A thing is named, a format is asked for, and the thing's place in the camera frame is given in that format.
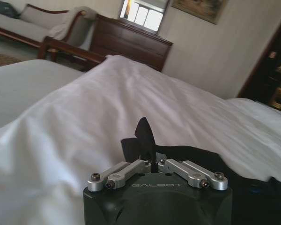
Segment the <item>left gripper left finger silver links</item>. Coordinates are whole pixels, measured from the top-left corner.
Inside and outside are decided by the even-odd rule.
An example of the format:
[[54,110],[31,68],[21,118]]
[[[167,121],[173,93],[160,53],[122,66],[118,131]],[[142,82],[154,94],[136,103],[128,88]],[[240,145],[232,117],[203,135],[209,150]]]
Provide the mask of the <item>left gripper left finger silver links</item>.
[[119,189],[138,173],[150,173],[151,163],[148,160],[137,159],[134,162],[120,162],[102,173],[92,173],[87,189],[90,192],[98,192],[106,189]]

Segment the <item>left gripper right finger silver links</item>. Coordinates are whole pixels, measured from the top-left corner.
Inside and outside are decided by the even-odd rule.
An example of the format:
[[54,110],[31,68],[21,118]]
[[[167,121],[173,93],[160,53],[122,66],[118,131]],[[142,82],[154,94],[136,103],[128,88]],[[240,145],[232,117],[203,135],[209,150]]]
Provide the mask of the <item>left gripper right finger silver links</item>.
[[189,160],[178,162],[174,159],[161,159],[158,171],[162,173],[175,173],[193,188],[211,187],[217,191],[228,189],[228,179],[222,172],[212,172]]

